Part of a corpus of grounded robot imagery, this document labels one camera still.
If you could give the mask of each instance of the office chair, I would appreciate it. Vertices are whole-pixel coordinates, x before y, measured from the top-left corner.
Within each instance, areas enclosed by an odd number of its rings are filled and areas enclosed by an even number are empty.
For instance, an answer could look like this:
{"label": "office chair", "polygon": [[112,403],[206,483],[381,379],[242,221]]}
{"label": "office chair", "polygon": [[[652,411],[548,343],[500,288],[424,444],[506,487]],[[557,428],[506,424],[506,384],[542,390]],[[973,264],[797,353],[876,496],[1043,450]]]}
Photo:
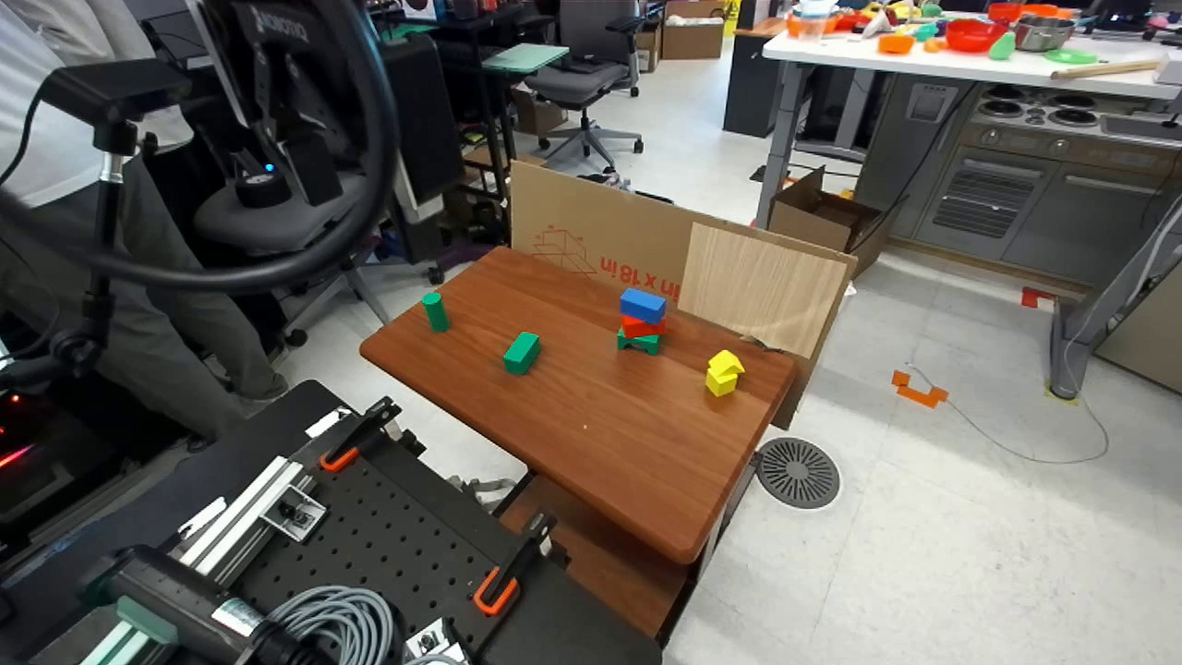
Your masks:
{"label": "office chair", "polygon": [[[256,259],[299,254],[355,210],[365,180],[357,171],[357,146],[365,146],[365,137],[362,120],[349,114],[349,108],[355,108],[349,105],[355,100],[349,74],[339,62],[319,55],[320,33],[313,33],[313,24],[303,24],[308,33],[293,42],[293,33],[269,31],[281,24],[234,24],[228,13],[244,7],[228,0],[189,0],[189,7],[213,55],[237,124],[256,131],[265,152],[265,163],[244,161],[242,171],[248,173],[228,178],[196,210],[191,225],[200,237]],[[251,180],[275,180],[275,196],[248,196],[244,188],[251,188]],[[389,216],[398,221],[402,248],[412,248],[402,205],[419,196],[420,180],[407,180],[407,161],[398,156]],[[308,340],[308,326],[319,323],[339,292],[357,295],[377,323],[392,320],[362,273],[371,252],[372,237],[287,320],[287,348]],[[412,268],[412,273],[445,283],[439,268]]]}
{"label": "office chair", "polygon": [[548,161],[562,156],[567,148],[579,146],[585,156],[602,156],[606,173],[616,173],[612,156],[606,152],[602,141],[632,141],[632,152],[644,152],[639,135],[616,135],[602,131],[590,124],[590,108],[612,93],[612,90],[637,90],[637,0],[567,0],[557,7],[557,31],[562,45],[569,45],[569,61],[562,67],[540,72],[526,84],[549,100],[553,108],[577,110],[579,126],[577,131],[557,131],[540,141]]}

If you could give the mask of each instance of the gray cable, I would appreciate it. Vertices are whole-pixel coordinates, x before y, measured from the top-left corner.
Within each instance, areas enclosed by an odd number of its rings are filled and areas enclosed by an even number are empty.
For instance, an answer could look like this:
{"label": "gray cable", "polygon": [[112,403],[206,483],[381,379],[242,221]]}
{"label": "gray cable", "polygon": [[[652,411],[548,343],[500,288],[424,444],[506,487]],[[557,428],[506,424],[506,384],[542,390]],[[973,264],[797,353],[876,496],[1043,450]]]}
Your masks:
{"label": "gray cable", "polygon": [[277,606],[269,621],[297,641],[320,641],[339,665],[386,665],[392,646],[402,643],[392,606],[371,588],[309,588]]}

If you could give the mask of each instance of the wooden tabletop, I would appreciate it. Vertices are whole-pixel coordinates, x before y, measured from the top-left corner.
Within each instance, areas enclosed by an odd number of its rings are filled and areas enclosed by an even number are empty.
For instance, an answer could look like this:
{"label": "wooden tabletop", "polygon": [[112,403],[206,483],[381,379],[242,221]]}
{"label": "wooden tabletop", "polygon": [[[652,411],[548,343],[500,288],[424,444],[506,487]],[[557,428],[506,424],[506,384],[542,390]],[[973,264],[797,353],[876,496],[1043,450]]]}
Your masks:
{"label": "wooden tabletop", "polygon": [[[675,312],[663,355],[616,353],[616,288],[509,248],[453,278],[445,302],[450,333],[412,308],[362,355],[669,563],[697,563],[797,364]],[[529,379],[504,370],[516,333],[542,336]],[[722,348],[748,368],[730,400],[702,390]]]}

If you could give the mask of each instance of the gray floor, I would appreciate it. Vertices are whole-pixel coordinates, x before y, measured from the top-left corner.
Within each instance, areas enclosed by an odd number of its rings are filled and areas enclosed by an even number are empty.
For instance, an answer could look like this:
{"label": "gray floor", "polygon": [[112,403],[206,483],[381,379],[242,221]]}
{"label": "gray floor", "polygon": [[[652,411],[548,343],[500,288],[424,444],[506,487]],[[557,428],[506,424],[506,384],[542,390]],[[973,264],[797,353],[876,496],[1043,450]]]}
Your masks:
{"label": "gray floor", "polygon": [[[594,120],[648,135],[648,156],[620,148],[637,188],[748,221],[766,141],[722,135],[724,78],[724,61],[663,62],[639,100]],[[669,662],[1182,662],[1182,400],[1106,364],[1079,403],[1049,400],[1049,313],[1016,308],[1016,288],[909,252],[858,283],[791,428],[838,461],[842,496],[787,510],[755,483]],[[420,286],[381,292],[402,312]],[[371,370],[357,340],[372,329],[339,302],[281,370],[355,408],[396,397],[445,476],[522,476]],[[897,400],[894,370],[950,403]]]}

